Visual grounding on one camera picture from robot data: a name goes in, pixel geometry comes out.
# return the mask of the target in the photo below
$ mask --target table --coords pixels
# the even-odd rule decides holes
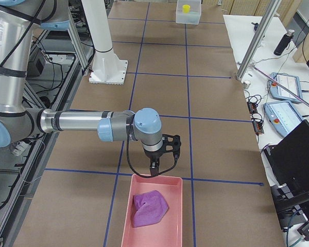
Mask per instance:
[[[253,30],[254,26],[251,23],[252,22],[260,23],[261,17],[260,16],[224,15],[224,19],[225,19],[226,27],[228,30],[231,47],[233,48],[235,61],[241,62],[252,40],[252,37],[254,35],[254,30]],[[270,26],[268,27],[266,31],[265,38],[263,39],[262,45],[256,51],[253,60],[255,62],[258,62],[263,59],[277,58],[278,56],[274,55],[273,51],[275,50],[281,37],[285,33],[286,33],[286,29],[284,28],[279,18],[274,17]],[[286,61],[280,70],[281,73],[287,73],[287,74],[299,76],[300,81],[309,81],[308,66],[306,64],[295,63],[293,60],[293,54],[295,53],[296,49],[294,49],[288,57],[287,55],[284,56],[285,54],[289,53],[294,47],[295,47],[294,44],[291,43],[290,48],[288,50],[285,50],[282,53],[281,58],[262,61],[256,65],[257,68],[259,68],[260,70],[264,71],[267,74],[270,74],[272,72],[277,72],[282,66],[282,64]],[[243,77],[243,81],[244,80],[251,81],[251,86],[250,88],[247,89],[250,95],[260,94],[262,96],[265,96],[267,94],[267,91],[266,91],[267,79],[263,77],[262,75],[260,75],[258,72],[252,69],[249,69]],[[301,82],[301,87],[303,90],[309,90],[309,83]],[[307,102],[309,102],[309,94],[303,93],[303,98]],[[262,114],[262,116],[264,115],[263,104],[265,103],[266,100],[267,102],[277,101],[275,99],[272,99],[270,96],[265,97],[265,99],[261,101],[258,107],[258,112]],[[306,107],[304,104],[294,104],[294,106],[296,107],[296,109],[299,111],[301,115],[309,114],[309,108]],[[262,149],[267,144],[272,144],[272,145],[278,144],[282,140],[282,137],[275,131],[275,129],[269,123],[267,118],[265,119],[265,121],[266,123],[264,124],[264,134],[260,135],[260,139],[259,139],[260,149]],[[263,160],[263,163],[266,169],[266,174],[267,174],[269,184],[271,186],[274,184],[278,184],[277,180],[274,178],[272,169],[264,154],[262,154],[262,160]],[[289,234],[290,244],[292,244],[295,240],[297,240],[300,237],[300,235],[296,231],[296,229],[300,225],[301,224],[295,225],[291,229],[290,234]],[[309,246],[309,242],[302,241],[298,244],[298,246]]]
[[[179,134],[183,246],[284,246],[259,149],[217,6],[197,26],[175,23],[176,4],[117,2],[109,15],[124,85],[81,81],[73,109],[155,108]],[[134,167],[148,173],[140,143]],[[161,159],[163,170],[172,158]],[[93,132],[62,132],[14,246],[121,244],[131,172],[125,144]]]

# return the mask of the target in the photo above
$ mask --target blue tape line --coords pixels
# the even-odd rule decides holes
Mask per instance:
[[[231,76],[190,76],[189,77],[200,77],[200,78],[223,78],[223,79],[231,79]]]
[[[75,169],[61,169],[61,168],[45,168],[46,171],[65,171],[65,172],[79,172],[79,173],[93,173],[103,175],[117,175],[115,172],[106,171],[88,171],[88,170],[75,170]]]
[[[118,184],[118,178],[119,178],[119,175],[118,175],[118,174],[119,174],[120,165],[121,165],[122,159],[123,159],[124,144],[125,144],[125,142],[122,143],[122,148],[121,148],[121,150],[120,150],[119,161],[118,161],[118,167],[117,167],[117,173],[116,173],[115,180],[114,180],[114,186],[113,186],[113,192],[112,192],[112,198],[111,198],[111,204],[110,204],[110,210],[109,210],[107,228],[106,228],[106,231],[105,231],[105,237],[104,237],[104,241],[103,241],[103,247],[106,247],[106,246],[107,246],[107,240],[108,240],[108,234],[109,234],[109,229],[110,229],[110,222],[111,222],[111,215],[112,215],[112,210],[113,210],[115,192],[116,192],[116,190],[117,190],[117,184]]]
[[[206,118],[206,117],[190,117],[191,119],[214,120],[214,121],[230,121],[230,122],[252,122],[251,120],[224,119],[224,118]]]
[[[173,74],[157,74],[157,73],[143,73],[143,72],[136,72],[138,75],[152,75],[152,76],[180,76],[186,77],[186,75],[173,75]]]
[[[185,46],[183,44],[165,44],[165,43],[148,43],[148,42],[144,42],[143,44],[145,44],[145,45],[176,45],[176,46]]]
[[[103,174],[103,175],[119,175],[131,177],[132,173],[116,173],[116,172],[106,172],[106,171],[88,171],[88,170],[75,170],[75,169],[61,169],[61,168],[46,168],[46,171],[62,171],[62,172],[76,172],[76,173],[92,173],[92,174]],[[213,182],[213,183],[230,183],[230,184],[250,184],[250,185],[260,185],[264,186],[261,182],[247,182],[247,181],[234,181],[234,180],[216,180],[216,179],[197,179],[197,178],[186,178],[183,180],[187,181],[201,181],[201,182]]]
[[[231,46],[219,46],[219,45],[188,45],[193,47],[215,47],[215,48],[231,48]]]
[[[141,44],[140,42],[131,42],[131,41],[112,41],[112,43]]]
[[[108,20],[127,20],[127,21],[145,21],[145,19],[132,19],[132,18],[112,18],[108,17]]]
[[[175,21],[165,21],[165,20],[148,20],[151,22],[175,22]]]
[[[199,22],[204,24],[225,24],[224,22]]]
[[[151,21],[151,22],[175,22],[172,20],[153,20],[153,19],[132,19],[132,18],[114,18],[114,17],[109,17],[109,20],[130,20],[130,21]],[[225,24],[224,22],[199,22],[203,24]]]
[[[112,41],[112,43],[126,43],[126,44],[141,44],[142,42],[131,42],[131,41]],[[169,44],[169,43],[149,43],[143,42],[145,45],[176,45],[176,46],[185,46],[183,44]],[[213,47],[213,48],[231,48],[231,46],[219,46],[219,45],[187,45],[192,47]]]
[[[138,70],[139,70],[139,64],[140,64],[140,58],[141,58],[141,52],[142,52],[142,46],[143,46],[143,41],[144,41],[144,34],[145,34],[145,27],[146,27],[146,22],[148,19],[148,15],[149,15],[149,6],[150,3],[148,3],[148,9],[146,11],[146,16],[145,16],[145,22],[144,22],[144,28],[143,28],[143,33],[142,33],[142,39],[141,39],[141,45],[140,45],[140,52],[139,52],[139,58],[138,58],[138,63],[136,65],[136,71],[135,71],[135,77],[134,77],[134,82],[133,82],[133,88],[132,88],[132,94],[130,96],[130,101],[129,101],[129,110],[132,107],[132,103],[133,103],[133,97],[134,97],[134,90],[135,90],[135,84],[136,84],[136,78],[138,76]]]
[[[219,79],[231,79],[231,77],[226,76],[191,76],[191,75],[174,75],[174,74],[158,74],[158,73],[144,73],[144,72],[135,72],[133,74],[138,75],[153,75],[153,76],[180,76],[180,77],[200,77],[200,78],[219,78]]]
[[[234,180],[217,180],[217,179],[197,179],[197,178],[182,178],[187,181],[200,181],[200,182],[212,182],[212,183],[226,183],[226,184],[246,184],[246,185],[259,185],[264,186],[261,182],[247,182],[247,181],[234,181]]]
[[[224,118],[209,118],[209,117],[186,117],[186,116],[169,116],[169,115],[160,115],[160,116],[161,116],[161,117],[171,117],[171,118],[212,120],[212,121],[252,122],[252,121],[250,121],[250,120],[224,119]]]
[[[190,146],[190,176],[191,176],[191,198],[192,198],[192,225],[193,225],[193,240],[194,247],[197,246],[196,237],[196,214],[195,214],[195,192],[194,192],[194,168],[193,168],[193,156],[192,156],[192,132],[191,132],[191,105],[190,105],[190,85],[189,85],[189,67],[187,57],[187,30],[186,24],[184,24],[185,31],[185,57],[186,57],[186,82],[187,82],[187,111],[188,111],[188,125],[189,125],[189,146]]]

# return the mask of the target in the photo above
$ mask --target connector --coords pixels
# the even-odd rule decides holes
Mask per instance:
[[[250,114],[258,113],[258,110],[256,108],[256,103],[254,102],[247,102],[247,108]]]
[[[14,147],[14,149],[11,151],[11,153],[15,156],[20,156],[28,147],[30,147],[30,144],[24,141],[18,142],[16,147]]]
[[[264,134],[262,122],[258,122],[255,119],[253,119],[252,124],[253,124],[254,132],[256,133],[256,135]]]

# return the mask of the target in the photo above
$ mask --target white table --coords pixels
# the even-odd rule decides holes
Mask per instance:
[[[254,26],[253,23],[260,23],[260,16],[240,16],[240,15],[224,15],[226,27],[229,34],[229,39],[231,42],[231,47],[233,49],[234,57],[236,62],[242,62],[243,57],[248,49],[248,46],[254,36]],[[265,38],[262,41],[262,45],[257,49],[255,56],[253,57],[253,61],[258,62],[262,59],[268,58],[277,58],[278,56],[273,54],[276,46],[278,45],[282,36],[286,33],[286,29],[283,24],[279,20],[278,17],[274,17],[271,21],[270,26],[268,27]],[[289,53],[293,48],[294,44],[291,43],[288,50],[285,50],[282,55]],[[300,81],[308,81],[309,82],[309,68],[306,64],[295,63],[293,60],[293,54],[296,49],[294,49],[290,55],[283,56],[279,59],[271,59],[267,61],[262,61],[258,63],[256,66],[266,74],[271,74],[272,72],[278,72],[282,64],[284,66],[280,70],[280,73],[287,73],[291,75],[296,75],[300,78]],[[267,79],[260,75],[257,71],[253,69],[248,69],[245,73],[242,81],[249,80],[251,82],[251,86],[247,89],[250,95],[260,94],[262,97],[267,95]],[[303,90],[309,90],[309,83],[301,82],[301,87]],[[309,102],[309,93],[303,93],[303,99]],[[263,104],[266,102],[277,101],[272,99],[271,96],[265,97],[260,105],[258,106],[258,112],[264,116]],[[294,104],[296,109],[299,111],[301,115],[308,115],[309,108],[304,104]],[[271,123],[268,121],[268,118],[265,118],[264,124],[264,134],[260,135],[259,139],[259,148],[262,149],[267,144],[278,144],[282,140],[282,137],[275,131]],[[266,169],[267,178],[269,184],[272,186],[274,184],[278,184],[275,180],[272,169],[266,159],[265,155],[262,154],[263,164]],[[299,237],[299,233],[297,232],[297,228],[300,226],[295,225],[289,231],[289,244],[294,243]],[[309,242],[301,241],[298,243],[299,247],[309,247]]]

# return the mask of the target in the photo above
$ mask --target yellow object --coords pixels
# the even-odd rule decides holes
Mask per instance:
[[[188,5],[188,4],[183,5],[182,11],[183,11],[184,14],[189,13],[190,12],[190,5]]]

